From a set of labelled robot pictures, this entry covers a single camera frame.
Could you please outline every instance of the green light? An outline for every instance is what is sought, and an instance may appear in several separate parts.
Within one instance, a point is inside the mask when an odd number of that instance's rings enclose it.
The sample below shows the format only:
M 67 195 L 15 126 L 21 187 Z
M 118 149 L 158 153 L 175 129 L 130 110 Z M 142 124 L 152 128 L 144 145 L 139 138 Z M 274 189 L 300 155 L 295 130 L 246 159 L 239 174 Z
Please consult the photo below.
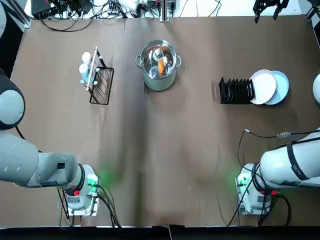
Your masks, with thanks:
M 91 193 L 97 192 L 98 179 L 96 176 L 88 176 L 88 185 L 90 186 L 88 191 Z

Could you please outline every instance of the blue plate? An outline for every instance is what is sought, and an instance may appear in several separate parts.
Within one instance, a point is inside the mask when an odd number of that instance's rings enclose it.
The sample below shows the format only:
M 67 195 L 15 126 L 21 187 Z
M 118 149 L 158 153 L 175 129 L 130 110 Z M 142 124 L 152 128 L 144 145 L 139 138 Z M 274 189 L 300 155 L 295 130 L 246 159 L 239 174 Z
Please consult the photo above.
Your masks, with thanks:
M 274 105 L 280 103 L 287 95 L 289 91 L 289 80 L 287 76 L 281 71 L 271 71 L 276 79 L 276 89 L 269 101 L 265 104 Z

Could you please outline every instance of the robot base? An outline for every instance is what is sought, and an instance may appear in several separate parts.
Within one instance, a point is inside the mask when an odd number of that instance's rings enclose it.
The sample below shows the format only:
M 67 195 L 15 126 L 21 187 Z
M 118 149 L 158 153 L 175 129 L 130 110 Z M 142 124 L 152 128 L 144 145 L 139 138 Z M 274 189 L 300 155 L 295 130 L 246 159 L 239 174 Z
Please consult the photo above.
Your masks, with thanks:
M 99 188 L 92 185 L 99 184 L 98 176 L 93 168 L 83 164 L 84 169 L 84 184 L 80 190 L 79 201 L 74 201 L 74 197 L 68 197 L 68 212 L 69 216 L 97 216 L 99 207 Z
M 253 166 L 254 164 L 252 163 L 245 165 L 249 170 L 252 170 Z M 264 196 L 256 189 L 253 183 L 248 187 L 252 179 L 252 172 L 247 169 L 243 168 L 240 175 L 235 178 L 238 204 L 244 195 L 239 211 L 242 215 L 261 215 L 264 202 L 263 214 L 266 214 L 270 211 L 271 195 Z

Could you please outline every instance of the power strip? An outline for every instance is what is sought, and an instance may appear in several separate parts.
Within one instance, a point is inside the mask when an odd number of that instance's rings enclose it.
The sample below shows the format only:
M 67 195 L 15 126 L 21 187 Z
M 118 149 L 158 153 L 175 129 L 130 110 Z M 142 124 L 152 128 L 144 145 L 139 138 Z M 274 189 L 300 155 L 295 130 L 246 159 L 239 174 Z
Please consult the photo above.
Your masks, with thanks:
M 106 13 L 108 15 L 119 15 L 120 14 L 120 12 L 119 12 L 119 10 L 117 8 L 117 5 L 115 3 L 110 3 L 109 4 L 109 8 L 106 11 Z

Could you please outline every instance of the stainless steel pot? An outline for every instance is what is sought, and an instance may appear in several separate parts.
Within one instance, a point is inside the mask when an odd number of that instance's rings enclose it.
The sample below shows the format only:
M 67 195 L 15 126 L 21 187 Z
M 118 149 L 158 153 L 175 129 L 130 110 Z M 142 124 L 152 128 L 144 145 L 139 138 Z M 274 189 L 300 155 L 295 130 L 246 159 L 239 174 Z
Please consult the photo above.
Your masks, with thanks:
M 135 64 L 142 69 L 144 83 L 149 88 L 163 91 L 174 82 L 177 67 L 181 65 L 181 57 L 176 55 L 169 42 L 158 39 L 144 46 L 141 54 L 136 56 Z

